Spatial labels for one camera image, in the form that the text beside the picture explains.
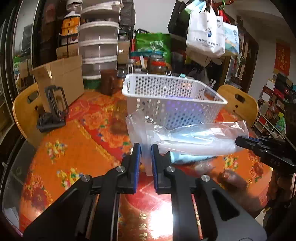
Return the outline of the red floral tablecloth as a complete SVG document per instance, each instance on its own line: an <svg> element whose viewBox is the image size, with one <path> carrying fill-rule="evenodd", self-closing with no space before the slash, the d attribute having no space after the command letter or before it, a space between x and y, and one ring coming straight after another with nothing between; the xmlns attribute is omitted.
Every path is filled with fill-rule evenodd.
<svg viewBox="0 0 296 241"><path fill-rule="evenodd" d="M112 116L116 107L125 108L120 92L105 96L87 90L70 105L66 125L43 138L21 194L22 232L81 176L101 176L121 164L132 146L121 124L116 124ZM217 157L211 163L212 178L231 169L247 182L246 192L234 193L233 197L257 216L267 203L271 168L249 150ZM171 197L156 194L153 178L141 167L137 193L120 197L118 238L171 240L172 233Z"/></svg>

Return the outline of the red-lidded glass jar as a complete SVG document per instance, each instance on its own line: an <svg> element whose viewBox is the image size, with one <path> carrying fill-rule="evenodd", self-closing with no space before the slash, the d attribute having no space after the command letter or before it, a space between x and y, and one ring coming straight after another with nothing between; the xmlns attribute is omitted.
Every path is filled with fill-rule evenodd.
<svg viewBox="0 0 296 241"><path fill-rule="evenodd" d="M156 75L165 75L167 71L166 63L161 60L151 59L149 62L149 73Z"/></svg>

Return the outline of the white shelf with goods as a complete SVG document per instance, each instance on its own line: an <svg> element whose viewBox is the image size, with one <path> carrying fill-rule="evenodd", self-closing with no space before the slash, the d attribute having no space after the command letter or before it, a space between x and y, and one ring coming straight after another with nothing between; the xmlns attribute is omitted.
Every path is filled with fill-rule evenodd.
<svg viewBox="0 0 296 241"><path fill-rule="evenodd" d="M282 73L267 80L259 96L259 111L252 129L259 136L284 140L288 108L295 104L295 85Z"/></svg>

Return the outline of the black phone stand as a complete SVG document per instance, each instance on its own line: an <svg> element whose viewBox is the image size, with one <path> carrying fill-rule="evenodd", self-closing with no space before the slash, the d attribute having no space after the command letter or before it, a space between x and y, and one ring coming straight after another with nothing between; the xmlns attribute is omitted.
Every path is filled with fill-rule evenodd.
<svg viewBox="0 0 296 241"><path fill-rule="evenodd" d="M63 102L66 108L60 110L58 102L55 99L55 92L60 91L62 93ZM49 102L50 113L45 112L39 117L37 122L37 129L41 133L47 133L57 128L62 128L66 125L66 116L69 113L69 106L66 100L65 92L63 87L50 85L45 88L45 94Z"/></svg>

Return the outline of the white hanging tote bag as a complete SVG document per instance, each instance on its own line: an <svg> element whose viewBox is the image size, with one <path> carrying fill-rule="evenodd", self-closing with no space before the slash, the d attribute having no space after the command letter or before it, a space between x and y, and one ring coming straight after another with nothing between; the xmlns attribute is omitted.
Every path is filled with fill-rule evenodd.
<svg viewBox="0 0 296 241"><path fill-rule="evenodd" d="M219 58L225 53L224 21L213 8L204 4L202 9L193 9L190 15L186 45L188 48Z"/></svg>

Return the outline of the dark red cup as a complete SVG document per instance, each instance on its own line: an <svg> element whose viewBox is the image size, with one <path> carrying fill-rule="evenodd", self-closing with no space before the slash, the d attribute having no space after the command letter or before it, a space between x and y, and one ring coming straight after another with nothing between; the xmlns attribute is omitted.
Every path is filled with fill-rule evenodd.
<svg viewBox="0 0 296 241"><path fill-rule="evenodd" d="M100 92L104 95L112 96L117 86L117 71L116 70L101 70Z"/></svg>

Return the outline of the white perforated plastic basket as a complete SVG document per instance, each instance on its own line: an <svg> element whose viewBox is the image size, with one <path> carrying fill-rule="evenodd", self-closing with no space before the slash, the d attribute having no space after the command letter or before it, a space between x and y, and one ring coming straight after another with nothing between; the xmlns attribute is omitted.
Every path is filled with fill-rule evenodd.
<svg viewBox="0 0 296 241"><path fill-rule="evenodd" d="M129 114L141 110L146 122L168 130L212 123L228 103L201 81L155 74L128 74L122 94Z"/></svg>

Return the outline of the cardboard box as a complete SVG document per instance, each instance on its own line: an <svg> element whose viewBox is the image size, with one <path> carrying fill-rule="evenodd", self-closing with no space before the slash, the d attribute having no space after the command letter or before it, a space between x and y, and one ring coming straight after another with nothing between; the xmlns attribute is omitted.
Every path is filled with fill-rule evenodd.
<svg viewBox="0 0 296 241"><path fill-rule="evenodd" d="M45 93L46 87L50 85L62 87L68 105L84 93L81 55L59 59L36 67L33 69L33 75L38 84L44 110L47 113L51 110Z"/></svg>

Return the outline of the light blue hanging bag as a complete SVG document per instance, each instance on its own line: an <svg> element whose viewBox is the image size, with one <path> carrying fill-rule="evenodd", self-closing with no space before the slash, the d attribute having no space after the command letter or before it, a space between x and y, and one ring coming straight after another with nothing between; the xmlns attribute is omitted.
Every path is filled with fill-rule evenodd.
<svg viewBox="0 0 296 241"><path fill-rule="evenodd" d="M225 56L238 56L240 51L239 33L236 25L224 23Z"/></svg>

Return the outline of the stacked white plastic drawers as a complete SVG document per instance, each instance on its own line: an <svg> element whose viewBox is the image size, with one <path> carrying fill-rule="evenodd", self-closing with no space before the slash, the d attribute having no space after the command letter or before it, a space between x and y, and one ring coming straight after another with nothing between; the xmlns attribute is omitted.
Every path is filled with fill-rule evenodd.
<svg viewBox="0 0 296 241"><path fill-rule="evenodd" d="M100 79L102 70L116 70L122 1L83 1L80 14L78 53L82 77Z"/></svg>

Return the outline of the green shopping bag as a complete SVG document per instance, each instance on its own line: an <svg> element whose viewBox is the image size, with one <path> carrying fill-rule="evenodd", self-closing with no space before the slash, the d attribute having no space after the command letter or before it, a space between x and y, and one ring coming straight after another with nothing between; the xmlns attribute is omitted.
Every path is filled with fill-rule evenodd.
<svg viewBox="0 0 296 241"><path fill-rule="evenodd" d="M138 52L162 52L166 63L171 63L171 36L163 33L136 34L136 50Z"/></svg>

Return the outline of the wooden chair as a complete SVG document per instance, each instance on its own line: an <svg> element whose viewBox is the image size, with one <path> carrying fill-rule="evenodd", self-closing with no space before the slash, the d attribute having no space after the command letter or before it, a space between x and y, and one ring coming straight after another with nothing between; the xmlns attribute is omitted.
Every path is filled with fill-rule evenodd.
<svg viewBox="0 0 296 241"><path fill-rule="evenodd" d="M13 102L13 116L16 125L26 141L35 149L39 147L46 135L37 129L39 117L44 113L37 83L19 93Z"/></svg>
<svg viewBox="0 0 296 241"><path fill-rule="evenodd" d="M258 104L252 96L228 84L220 86L217 93L227 100L226 109L229 112L246 121L248 127L254 124L258 115Z"/></svg>

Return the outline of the right wooden chair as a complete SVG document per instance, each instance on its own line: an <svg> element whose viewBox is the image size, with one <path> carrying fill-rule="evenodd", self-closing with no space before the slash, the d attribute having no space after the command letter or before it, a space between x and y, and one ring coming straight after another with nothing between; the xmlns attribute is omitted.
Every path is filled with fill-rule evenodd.
<svg viewBox="0 0 296 241"><path fill-rule="evenodd" d="M254 124L258 115L258 104L252 96L228 84L220 86L217 93L227 100L226 109L229 112L246 121L248 127Z"/></svg>

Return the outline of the red wall banner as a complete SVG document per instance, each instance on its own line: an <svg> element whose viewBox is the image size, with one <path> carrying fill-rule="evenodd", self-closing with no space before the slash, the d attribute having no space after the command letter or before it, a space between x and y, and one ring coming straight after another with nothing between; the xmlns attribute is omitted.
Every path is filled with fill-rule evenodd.
<svg viewBox="0 0 296 241"><path fill-rule="evenodd" d="M276 43L274 69L288 76L290 73L290 45L282 42Z"/></svg>

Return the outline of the left wooden chair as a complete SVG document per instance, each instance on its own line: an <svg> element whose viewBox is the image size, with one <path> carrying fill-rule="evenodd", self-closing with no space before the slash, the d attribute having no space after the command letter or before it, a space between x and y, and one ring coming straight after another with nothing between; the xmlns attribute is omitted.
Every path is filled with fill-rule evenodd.
<svg viewBox="0 0 296 241"><path fill-rule="evenodd" d="M35 149L39 147L46 135L37 129L39 117L44 113L37 83L19 93L13 102L13 116L16 125L26 141Z"/></svg>

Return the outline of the blue masks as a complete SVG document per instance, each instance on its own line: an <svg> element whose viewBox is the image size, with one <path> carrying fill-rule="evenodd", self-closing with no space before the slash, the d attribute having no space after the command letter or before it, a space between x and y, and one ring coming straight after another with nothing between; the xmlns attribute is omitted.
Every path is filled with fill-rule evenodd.
<svg viewBox="0 0 296 241"><path fill-rule="evenodd" d="M126 118L128 135L132 144L140 144L141 162L145 173L152 175L151 146L158 145L159 153L215 157L233 154L239 150L237 137L248 137L245 121L206 123L182 126L168 130L164 126L148 123L144 112L137 110Z"/></svg>

